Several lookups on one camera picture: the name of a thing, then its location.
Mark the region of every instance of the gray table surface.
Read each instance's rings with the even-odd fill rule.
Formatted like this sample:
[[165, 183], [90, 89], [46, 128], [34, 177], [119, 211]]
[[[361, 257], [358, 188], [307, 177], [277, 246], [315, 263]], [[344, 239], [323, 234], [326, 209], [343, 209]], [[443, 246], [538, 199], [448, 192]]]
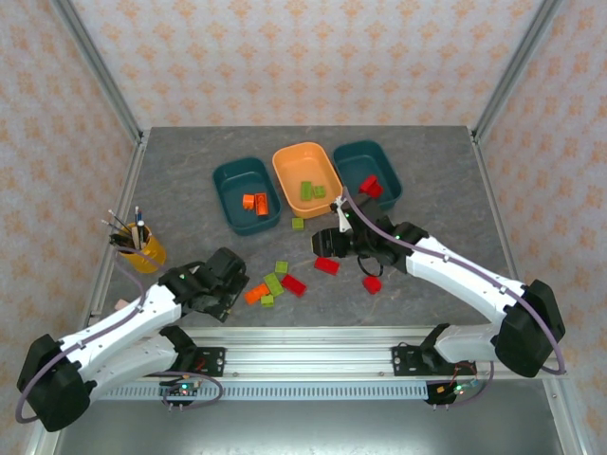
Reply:
[[495, 381], [449, 411], [418, 401], [220, 401], [191, 412], [104, 402], [57, 455], [561, 455], [542, 381]]
[[[336, 147], [362, 139], [378, 142], [403, 184], [403, 195], [389, 214], [393, 222], [410, 221], [479, 265], [506, 275], [500, 245], [478, 164], [464, 127], [310, 126], [154, 128], [139, 173], [133, 206], [165, 246], [167, 265], [207, 260], [220, 246], [240, 255], [248, 267], [246, 290], [263, 282], [276, 261], [305, 282], [298, 299], [285, 292], [274, 308], [248, 306], [241, 296], [226, 321], [231, 327], [390, 326], [483, 323], [471, 307], [442, 289], [387, 269], [383, 289], [371, 296], [356, 258], [341, 262], [338, 276], [314, 269], [310, 237], [335, 227], [325, 214], [306, 220], [305, 231], [291, 228], [293, 214], [282, 193], [271, 158], [279, 149], [304, 141], [318, 142], [329, 157]], [[283, 203], [277, 227], [240, 237], [227, 225], [212, 183], [222, 163], [243, 156], [261, 158]], [[157, 274], [139, 275], [152, 284]], [[137, 288], [114, 271], [103, 307], [106, 316], [119, 298], [133, 300]], [[218, 326], [208, 315], [190, 314], [183, 326]]]

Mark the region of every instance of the lego brick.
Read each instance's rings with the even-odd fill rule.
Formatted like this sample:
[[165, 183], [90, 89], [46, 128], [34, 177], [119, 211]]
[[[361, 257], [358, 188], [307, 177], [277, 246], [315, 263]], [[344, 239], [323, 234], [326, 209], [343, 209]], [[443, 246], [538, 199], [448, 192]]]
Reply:
[[243, 195], [243, 209], [253, 210], [255, 209], [255, 196], [253, 194]]
[[307, 289], [305, 284], [288, 274], [285, 275], [281, 284], [285, 289], [291, 291], [297, 297], [301, 297], [305, 293], [305, 289]]
[[359, 192], [364, 192], [373, 198], [378, 198], [383, 194], [383, 187], [379, 185], [375, 175], [369, 175], [367, 179], [360, 184]]
[[262, 306], [264, 308], [271, 308], [274, 306], [274, 297], [273, 296], [263, 296], [262, 297]]
[[301, 198], [303, 201], [312, 200], [312, 182], [302, 182]]
[[276, 267], [274, 267], [274, 271], [276, 273], [288, 272], [288, 262], [287, 261], [276, 261]]
[[304, 219], [293, 218], [291, 220], [291, 226], [293, 226], [293, 230], [304, 230]]
[[317, 258], [314, 263], [314, 267], [322, 270], [325, 273], [329, 273], [331, 275], [337, 275], [338, 270], [340, 270], [340, 263], [336, 263], [335, 261], [331, 261], [326, 258]]
[[264, 192], [255, 194], [255, 209], [257, 210], [257, 216], [266, 216], [269, 214], [269, 211], [267, 210], [267, 195]]
[[285, 292], [285, 290], [281, 286], [281, 282], [278, 280], [278, 277], [275, 273], [265, 275], [264, 281], [266, 282], [269, 292], [272, 294], [272, 296], [278, 297]]
[[359, 192], [367, 192], [371, 188], [373, 188], [373, 186], [376, 184], [377, 184], [377, 177], [371, 174], [365, 179], [364, 182], [362, 182], [360, 184]]
[[262, 283], [259, 286], [248, 291], [245, 294], [245, 300], [247, 301], [247, 304], [252, 305], [261, 297], [266, 296], [267, 294], [269, 294], [269, 289], [267, 288], [265, 283]]
[[381, 290], [381, 281], [378, 280], [377, 277], [366, 277], [362, 280], [362, 285], [371, 295], [374, 295]]
[[323, 185], [319, 185], [318, 187], [314, 187], [314, 197], [317, 199], [322, 199], [326, 195], [326, 191], [324, 190]]

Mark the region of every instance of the green block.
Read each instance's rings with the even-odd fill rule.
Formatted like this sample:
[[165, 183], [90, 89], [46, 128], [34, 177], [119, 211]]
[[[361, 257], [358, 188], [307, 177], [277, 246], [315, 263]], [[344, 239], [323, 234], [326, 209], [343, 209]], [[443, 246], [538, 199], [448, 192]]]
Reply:
[[312, 182], [302, 182], [302, 200], [312, 200]]
[[303, 218], [293, 218], [291, 220], [291, 224], [293, 226], [293, 230], [304, 230], [304, 219]]
[[272, 294], [272, 296], [278, 297], [285, 292], [283, 286], [281, 285], [281, 282], [278, 281], [278, 277], [275, 273], [265, 275], [264, 281], [266, 282], [267, 288], [269, 289], [269, 292]]
[[326, 192], [324, 191], [324, 186], [319, 185], [318, 187], [314, 187], [314, 197], [317, 199], [321, 199], [325, 197]]
[[265, 308], [271, 308], [274, 306], [274, 298], [272, 296], [263, 296], [262, 297], [262, 306]]
[[288, 262], [286, 261], [276, 261], [276, 268], [274, 268], [276, 273], [286, 273], [288, 272]]

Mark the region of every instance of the patterned wallpaper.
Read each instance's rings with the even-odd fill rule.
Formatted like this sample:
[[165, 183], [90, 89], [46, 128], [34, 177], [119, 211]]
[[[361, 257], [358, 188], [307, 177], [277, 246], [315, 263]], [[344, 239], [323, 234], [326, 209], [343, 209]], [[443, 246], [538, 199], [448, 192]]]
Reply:
[[607, 4], [565, 0], [483, 144], [526, 281], [554, 286], [585, 423], [607, 447]]
[[75, 0], [143, 128], [474, 125], [541, 0]]
[[0, 8], [0, 452], [29, 344], [78, 329], [132, 144], [48, 0]]

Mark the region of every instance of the tabletop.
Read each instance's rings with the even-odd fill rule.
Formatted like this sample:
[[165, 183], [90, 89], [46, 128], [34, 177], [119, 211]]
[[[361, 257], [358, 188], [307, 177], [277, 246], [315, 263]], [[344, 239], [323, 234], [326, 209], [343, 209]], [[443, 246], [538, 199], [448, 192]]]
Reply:
[[[426, 229], [458, 254], [507, 275], [502, 250], [478, 163], [465, 127], [412, 126], [276, 126], [153, 128], [138, 176], [132, 207], [138, 205], [146, 226], [167, 251], [167, 265], [206, 261], [226, 246], [246, 263], [250, 281], [245, 291], [263, 282], [276, 261], [287, 261], [289, 273], [307, 285], [303, 297], [285, 292], [273, 308], [249, 306], [239, 297], [225, 326], [414, 326], [483, 323], [471, 307], [428, 282], [386, 268], [383, 288], [370, 295], [362, 286], [356, 257], [338, 259], [332, 276], [314, 268], [311, 236], [338, 225], [335, 214], [305, 221], [294, 231], [293, 214], [272, 167], [273, 154], [285, 146], [312, 141], [329, 157], [342, 144], [371, 139], [381, 145], [403, 186], [403, 195], [388, 211], [394, 224], [409, 221]], [[267, 167], [283, 204], [278, 226], [241, 237], [223, 215], [212, 172], [222, 163], [256, 156]], [[145, 285], [159, 274], [138, 275]], [[118, 299], [128, 301], [138, 289], [114, 270], [103, 316]], [[182, 326], [219, 326], [214, 318], [194, 313]]]

